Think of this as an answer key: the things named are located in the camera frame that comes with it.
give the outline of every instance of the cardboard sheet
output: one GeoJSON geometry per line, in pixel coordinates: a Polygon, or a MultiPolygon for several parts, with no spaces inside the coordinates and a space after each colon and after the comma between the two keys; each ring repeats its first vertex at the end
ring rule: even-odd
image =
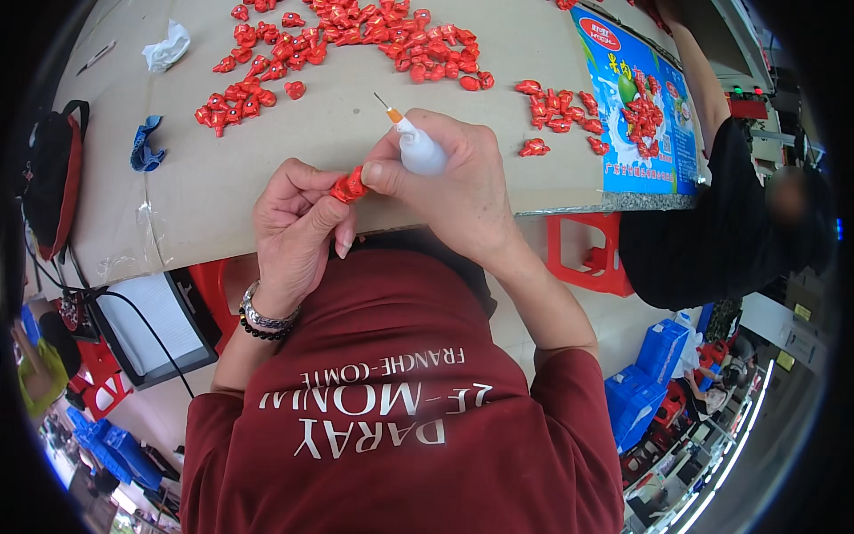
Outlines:
{"type": "MultiPolygon", "coordinates": [[[[553,3],[412,1],[412,9],[430,9],[431,25],[451,22],[478,36],[481,69],[496,80],[490,91],[470,93],[455,80],[415,85],[376,46],[331,46],[322,65],[262,84],[276,93],[278,104],[216,138],[196,123],[193,112],[249,68],[210,70],[235,46],[232,29],[239,21],[229,16],[233,6],[233,0],[102,0],[93,10],[54,105],[61,109],[72,98],[91,104],[72,234],[90,284],[253,251],[251,208],[281,161],[294,156],[347,171],[389,129],[374,91],[401,111],[432,109],[493,128],[516,212],[600,202],[601,159],[589,149],[587,133],[538,132],[529,123],[527,97],[512,89],[522,79],[537,79],[557,89],[592,90],[572,18],[553,3]],[[192,44],[166,73],[154,75],[140,52],[165,37],[169,18],[188,29],[192,44]],[[112,39],[114,50],[74,76],[112,39]],[[306,84],[307,93],[293,102],[282,84],[296,80],[306,84]],[[135,173],[128,164],[133,134],[149,114],[163,115],[151,143],[167,155],[154,172],[135,173]],[[535,137],[552,151],[520,158],[524,140],[535,137]]],[[[249,23],[280,22],[285,11],[300,13],[308,25],[317,20],[305,3],[287,2],[264,14],[250,10],[249,23]]],[[[269,56],[270,49],[259,44],[253,52],[269,56]]],[[[358,212],[359,232],[418,223],[404,207],[377,196],[359,202],[358,212]]]]}

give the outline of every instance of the poster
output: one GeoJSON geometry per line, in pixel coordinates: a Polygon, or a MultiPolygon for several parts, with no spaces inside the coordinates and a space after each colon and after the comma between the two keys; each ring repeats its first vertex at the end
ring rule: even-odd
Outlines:
{"type": "Polygon", "coordinates": [[[602,141],[611,145],[611,151],[602,158],[604,191],[695,194],[697,149],[682,74],[649,45],[589,11],[575,7],[572,19],[599,103],[605,128],[602,141]],[[654,137],[642,138],[647,147],[658,141],[657,156],[641,155],[629,140],[635,126],[621,111],[629,110],[627,103],[640,98],[635,84],[637,71],[658,82],[652,83],[654,92],[647,83],[646,93],[661,109],[664,120],[654,137]]]}

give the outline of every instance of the wristwatch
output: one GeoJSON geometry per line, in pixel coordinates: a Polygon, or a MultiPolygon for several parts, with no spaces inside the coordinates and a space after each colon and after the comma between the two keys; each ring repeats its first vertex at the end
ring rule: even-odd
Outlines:
{"type": "Polygon", "coordinates": [[[243,293],[243,302],[241,303],[241,308],[243,309],[243,313],[246,315],[246,318],[249,321],[255,323],[261,328],[266,328],[269,330],[275,331],[288,331],[294,325],[296,321],[296,316],[300,313],[300,306],[297,306],[296,309],[285,317],[284,319],[270,319],[269,317],[265,317],[264,315],[259,314],[255,308],[252,307],[252,295],[255,294],[255,291],[258,290],[258,286],[260,285],[260,279],[256,280],[252,283],[252,285],[243,293]]]}

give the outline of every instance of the white tissue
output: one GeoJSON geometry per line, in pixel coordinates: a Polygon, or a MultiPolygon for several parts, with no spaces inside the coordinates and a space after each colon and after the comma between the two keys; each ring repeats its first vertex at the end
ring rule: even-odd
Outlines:
{"type": "Polygon", "coordinates": [[[173,63],[190,47],[190,34],[187,28],[169,19],[168,38],[158,44],[149,44],[143,48],[143,56],[152,73],[165,73],[173,63]]]}

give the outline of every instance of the glue bottle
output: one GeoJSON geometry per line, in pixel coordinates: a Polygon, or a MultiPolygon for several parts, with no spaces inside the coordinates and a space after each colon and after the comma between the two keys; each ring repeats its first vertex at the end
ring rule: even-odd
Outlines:
{"type": "Polygon", "coordinates": [[[397,109],[386,107],[386,115],[395,123],[395,130],[401,135],[401,162],[410,173],[423,176],[442,174],[447,164],[445,151],[433,141],[424,130],[419,130],[397,109]]]}

